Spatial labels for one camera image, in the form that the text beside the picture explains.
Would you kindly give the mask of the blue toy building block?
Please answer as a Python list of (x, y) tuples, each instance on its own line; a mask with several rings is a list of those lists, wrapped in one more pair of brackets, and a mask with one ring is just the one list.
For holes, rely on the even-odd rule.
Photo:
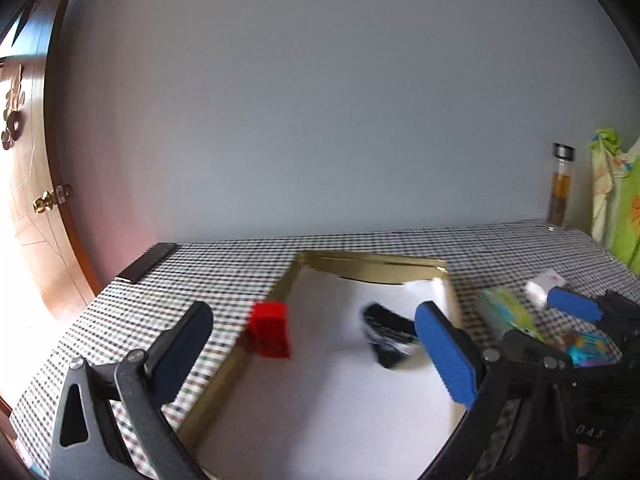
[(565, 352), (576, 367), (611, 365), (614, 363), (608, 353), (605, 339), (597, 334), (570, 330), (562, 336)]

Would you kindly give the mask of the white cigarette-style box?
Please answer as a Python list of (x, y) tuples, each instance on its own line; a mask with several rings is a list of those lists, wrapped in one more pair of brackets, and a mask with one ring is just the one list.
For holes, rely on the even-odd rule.
[(564, 287), (567, 280), (558, 272), (547, 270), (538, 274), (525, 284), (524, 292), (533, 307), (542, 311), (547, 307), (547, 298), (551, 289)]

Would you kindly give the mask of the checkered tablecloth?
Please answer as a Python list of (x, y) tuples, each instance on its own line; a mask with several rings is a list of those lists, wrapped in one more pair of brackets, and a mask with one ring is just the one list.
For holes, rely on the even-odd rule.
[(58, 398), (75, 356), (102, 364), (145, 348), (192, 302), (202, 300), (213, 308), (216, 328), (186, 386), (165, 411), (171, 426), (183, 427), (241, 335), (252, 304), (304, 250), (444, 260), (463, 325), (481, 346), (491, 336), (473, 310), (473, 299), (485, 287), (519, 292), (532, 276), (555, 270), (586, 295), (611, 289), (630, 299), (639, 296), (638, 276), (587, 234), (574, 228), (552, 232), (538, 221), (184, 244), (141, 282), (108, 284), (54, 346), (10, 418), (28, 455), (41, 470), (48, 469)]

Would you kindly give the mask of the green card pack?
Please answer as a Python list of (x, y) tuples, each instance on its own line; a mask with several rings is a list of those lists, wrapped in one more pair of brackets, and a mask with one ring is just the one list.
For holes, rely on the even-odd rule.
[(475, 307), (498, 341), (502, 341), (511, 330), (519, 330), (535, 339), (544, 340), (529, 310), (505, 287), (480, 290), (476, 295)]

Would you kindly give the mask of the green patterned cloth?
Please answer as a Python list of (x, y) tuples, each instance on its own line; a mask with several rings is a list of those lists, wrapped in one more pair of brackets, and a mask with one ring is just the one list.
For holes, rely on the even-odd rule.
[(614, 129), (599, 129), (590, 155), (591, 237), (639, 274), (639, 140), (624, 151)]

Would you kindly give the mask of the black comb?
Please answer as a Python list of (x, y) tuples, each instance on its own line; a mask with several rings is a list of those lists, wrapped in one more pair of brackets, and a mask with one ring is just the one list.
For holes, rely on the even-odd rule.
[(376, 362), (386, 370), (401, 366), (418, 351), (420, 341), (413, 320), (382, 304), (368, 304), (360, 311), (360, 316), (364, 338)]

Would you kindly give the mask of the glass tea bottle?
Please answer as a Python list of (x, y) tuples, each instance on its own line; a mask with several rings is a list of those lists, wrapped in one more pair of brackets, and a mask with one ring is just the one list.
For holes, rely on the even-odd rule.
[(566, 216), (568, 196), (572, 185), (575, 149), (562, 143), (553, 144), (554, 173), (552, 177), (547, 226), (549, 231), (562, 228)]

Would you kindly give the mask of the black remote control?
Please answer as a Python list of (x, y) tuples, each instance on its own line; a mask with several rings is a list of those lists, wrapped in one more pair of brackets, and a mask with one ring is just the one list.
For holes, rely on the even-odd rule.
[(146, 274), (149, 274), (167, 257), (172, 255), (179, 245), (177, 243), (156, 243), (144, 252), (139, 258), (116, 275), (121, 281), (128, 284), (137, 284)]

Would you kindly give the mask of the wooden door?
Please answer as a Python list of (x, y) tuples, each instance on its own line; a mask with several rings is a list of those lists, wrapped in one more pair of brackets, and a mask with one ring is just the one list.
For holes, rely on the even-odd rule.
[(2, 191), (8, 196), (9, 234), (44, 306), (68, 321), (90, 304), (101, 285), (79, 240), (70, 200), (44, 214), (32, 202), (44, 191), (70, 184), (62, 177), (55, 117), (60, 37), (70, 0), (26, 0), (12, 28), (4, 32), (8, 47), (1, 57), (1, 132), (14, 66), (24, 66), (24, 129), (14, 147), (1, 145)]

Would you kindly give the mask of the red small box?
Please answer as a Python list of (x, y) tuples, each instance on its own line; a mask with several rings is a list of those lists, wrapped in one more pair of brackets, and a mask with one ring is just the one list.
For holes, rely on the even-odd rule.
[(247, 324), (250, 348), (267, 359), (289, 359), (292, 356), (288, 336), (288, 306), (283, 302), (256, 302)]

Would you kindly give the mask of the gold metal tin tray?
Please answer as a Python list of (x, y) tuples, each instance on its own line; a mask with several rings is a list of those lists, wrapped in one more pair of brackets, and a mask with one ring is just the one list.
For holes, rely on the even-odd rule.
[(216, 479), (415, 479), (463, 410), (423, 349), (388, 370), (361, 312), (382, 304), (405, 318), (433, 301), (461, 321), (442, 260), (365, 252), (296, 255), (270, 290), (288, 308), (287, 359), (240, 339), (180, 434)]

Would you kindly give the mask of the door decoration ornament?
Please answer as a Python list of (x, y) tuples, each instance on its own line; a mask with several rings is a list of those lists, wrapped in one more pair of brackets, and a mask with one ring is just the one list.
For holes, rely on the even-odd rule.
[(13, 67), (10, 73), (9, 89), (4, 96), (6, 107), (2, 114), (4, 127), (1, 133), (1, 145), (5, 151), (14, 147), (24, 129), (22, 107), (25, 104), (26, 96), (22, 89), (23, 72), (24, 66), (22, 64)]

